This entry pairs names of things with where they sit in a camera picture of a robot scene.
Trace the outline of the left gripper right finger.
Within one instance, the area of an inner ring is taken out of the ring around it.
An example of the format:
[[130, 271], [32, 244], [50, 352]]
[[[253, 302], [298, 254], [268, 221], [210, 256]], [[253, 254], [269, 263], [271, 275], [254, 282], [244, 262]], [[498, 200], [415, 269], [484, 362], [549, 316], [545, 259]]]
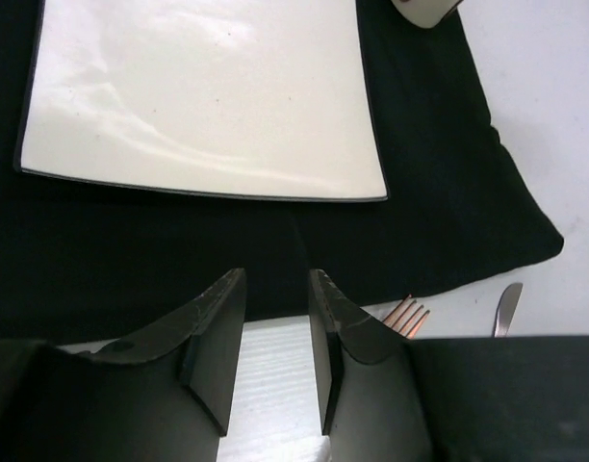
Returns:
[[309, 312], [336, 461], [589, 461], [589, 336], [408, 340], [320, 269]]

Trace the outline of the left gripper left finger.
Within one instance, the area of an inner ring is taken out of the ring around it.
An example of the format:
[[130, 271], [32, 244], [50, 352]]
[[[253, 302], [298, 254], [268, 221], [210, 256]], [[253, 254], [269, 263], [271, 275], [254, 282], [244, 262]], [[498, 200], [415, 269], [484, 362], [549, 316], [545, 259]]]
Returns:
[[213, 461], [228, 430], [246, 275], [96, 352], [0, 340], [0, 461]]

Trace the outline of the copper fork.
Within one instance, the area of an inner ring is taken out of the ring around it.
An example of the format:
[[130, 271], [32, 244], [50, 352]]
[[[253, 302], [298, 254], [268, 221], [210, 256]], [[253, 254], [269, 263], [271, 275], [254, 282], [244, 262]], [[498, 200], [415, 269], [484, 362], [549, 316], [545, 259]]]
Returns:
[[421, 329], [430, 310], [408, 295], [382, 320], [382, 323], [406, 339], [414, 338]]

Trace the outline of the black cloth placemat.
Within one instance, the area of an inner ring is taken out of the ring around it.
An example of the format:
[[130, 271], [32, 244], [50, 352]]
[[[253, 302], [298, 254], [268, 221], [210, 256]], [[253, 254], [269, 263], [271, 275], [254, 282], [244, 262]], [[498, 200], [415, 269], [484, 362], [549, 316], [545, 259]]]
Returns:
[[45, 30], [40, 1], [0, 1], [0, 338], [124, 336], [247, 276], [250, 321], [303, 315], [311, 269], [366, 306], [436, 295], [557, 255], [563, 238], [502, 145], [462, 22], [409, 24], [357, 3], [390, 197], [287, 203], [124, 190], [13, 169]]

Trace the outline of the square white plate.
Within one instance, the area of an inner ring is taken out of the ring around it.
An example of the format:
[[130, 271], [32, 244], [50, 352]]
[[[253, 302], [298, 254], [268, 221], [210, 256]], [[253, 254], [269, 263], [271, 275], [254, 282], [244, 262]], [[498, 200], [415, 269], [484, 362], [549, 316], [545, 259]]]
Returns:
[[387, 197], [351, 1], [48, 1], [17, 166], [260, 200]]

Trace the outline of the white paper cup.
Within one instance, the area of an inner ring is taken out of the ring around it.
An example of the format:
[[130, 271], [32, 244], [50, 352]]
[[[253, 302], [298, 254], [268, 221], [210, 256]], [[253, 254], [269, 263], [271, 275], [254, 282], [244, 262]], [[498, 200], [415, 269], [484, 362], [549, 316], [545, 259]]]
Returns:
[[392, 0], [397, 11], [411, 24], [431, 29], [454, 13], [463, 0]]

